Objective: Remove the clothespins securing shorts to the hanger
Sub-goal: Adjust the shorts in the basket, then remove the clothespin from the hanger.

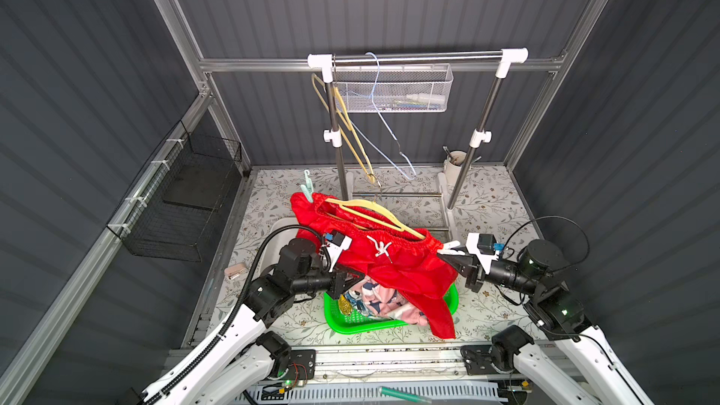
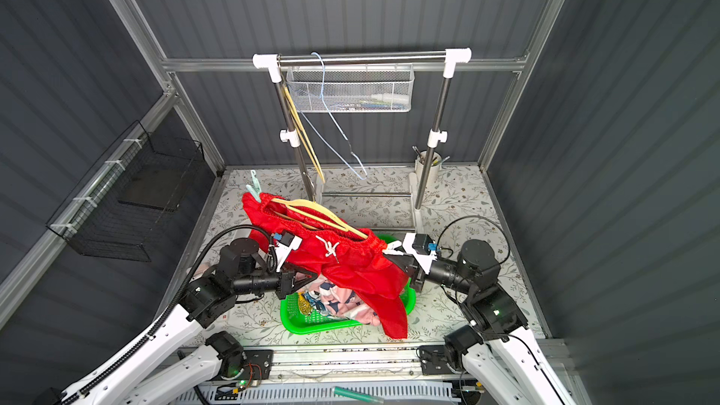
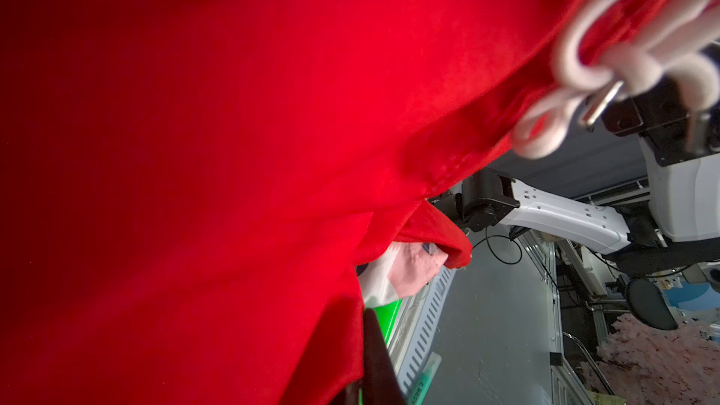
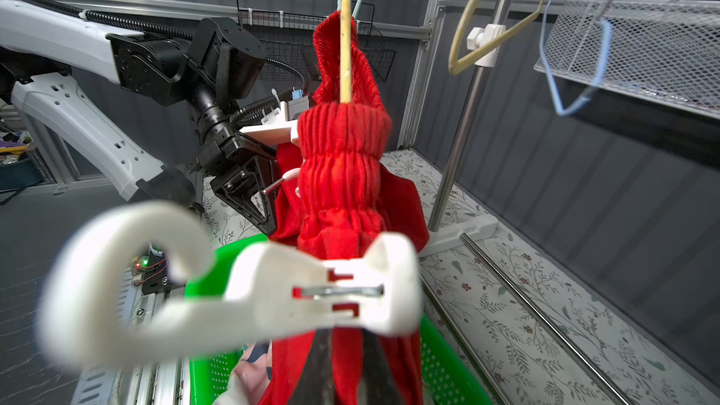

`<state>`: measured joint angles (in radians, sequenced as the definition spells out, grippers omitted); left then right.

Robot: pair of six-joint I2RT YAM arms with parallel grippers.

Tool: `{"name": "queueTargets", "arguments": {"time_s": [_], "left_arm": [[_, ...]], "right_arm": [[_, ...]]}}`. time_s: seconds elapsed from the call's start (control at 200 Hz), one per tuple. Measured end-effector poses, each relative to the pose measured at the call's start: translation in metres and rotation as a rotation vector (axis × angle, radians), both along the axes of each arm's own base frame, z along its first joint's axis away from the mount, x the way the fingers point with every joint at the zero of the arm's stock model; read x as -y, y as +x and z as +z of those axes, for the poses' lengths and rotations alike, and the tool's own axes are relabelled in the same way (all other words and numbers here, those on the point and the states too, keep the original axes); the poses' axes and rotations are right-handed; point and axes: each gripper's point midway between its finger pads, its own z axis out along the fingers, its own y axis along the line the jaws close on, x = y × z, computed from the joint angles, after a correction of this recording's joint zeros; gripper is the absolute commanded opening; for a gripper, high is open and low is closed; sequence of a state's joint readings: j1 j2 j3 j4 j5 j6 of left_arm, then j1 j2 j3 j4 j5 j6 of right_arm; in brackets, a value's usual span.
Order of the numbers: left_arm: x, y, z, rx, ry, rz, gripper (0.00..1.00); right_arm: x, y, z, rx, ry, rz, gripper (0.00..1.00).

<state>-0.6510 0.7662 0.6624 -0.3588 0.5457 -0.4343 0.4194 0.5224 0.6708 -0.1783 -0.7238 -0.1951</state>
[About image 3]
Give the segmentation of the red shorts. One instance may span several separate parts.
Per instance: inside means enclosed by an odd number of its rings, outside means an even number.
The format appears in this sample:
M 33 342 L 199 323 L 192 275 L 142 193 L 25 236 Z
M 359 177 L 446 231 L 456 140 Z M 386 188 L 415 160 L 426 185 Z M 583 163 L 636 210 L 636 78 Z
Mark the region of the red shorts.
M 431 197 L 677 1 L 1 0 L 1 401 L 330 403 L 356 268 L 466 266 Z

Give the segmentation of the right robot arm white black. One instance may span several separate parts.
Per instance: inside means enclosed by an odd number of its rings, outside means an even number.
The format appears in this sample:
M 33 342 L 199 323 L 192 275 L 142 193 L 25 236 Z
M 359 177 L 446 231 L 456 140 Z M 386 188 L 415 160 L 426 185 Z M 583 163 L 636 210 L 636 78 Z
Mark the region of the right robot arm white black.
M 502 224 L 571 240 L 630 276 L 718 262 L 719 106 L 688 112 L 680 84 L 665 77 L 640 96 L 611 103 L 602 122 L 618 137 L 639 137 L 647 200 L 596 206 L 485 168 L 433 204 L 474 232 Z

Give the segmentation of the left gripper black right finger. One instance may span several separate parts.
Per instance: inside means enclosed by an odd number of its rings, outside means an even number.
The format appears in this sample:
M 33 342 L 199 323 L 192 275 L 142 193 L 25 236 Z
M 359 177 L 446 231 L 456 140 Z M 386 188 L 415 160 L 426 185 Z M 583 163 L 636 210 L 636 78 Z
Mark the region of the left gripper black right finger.
M 364 376 L 362 395 L 365 405 L 405 405 L 382 329 L 373 309 L 363 313 Z

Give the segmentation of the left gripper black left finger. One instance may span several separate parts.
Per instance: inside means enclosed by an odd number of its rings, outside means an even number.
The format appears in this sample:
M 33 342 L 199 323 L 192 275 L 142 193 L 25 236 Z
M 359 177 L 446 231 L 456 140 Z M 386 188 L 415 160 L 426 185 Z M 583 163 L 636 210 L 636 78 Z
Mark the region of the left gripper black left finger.
M 329 405 L 359 405 L 362 382 L 351 382 L 330 401 Z

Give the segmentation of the pink navy patterned shorts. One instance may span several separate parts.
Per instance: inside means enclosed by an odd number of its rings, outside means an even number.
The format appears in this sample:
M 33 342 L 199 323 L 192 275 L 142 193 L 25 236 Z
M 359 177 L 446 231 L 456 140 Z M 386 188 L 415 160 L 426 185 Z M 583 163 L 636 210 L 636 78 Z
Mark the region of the pink navy patterned shorts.
M 358 275 L 367 308 L 414 296 L 440 272 L 448 254 L 433 243 L 393 242 Z

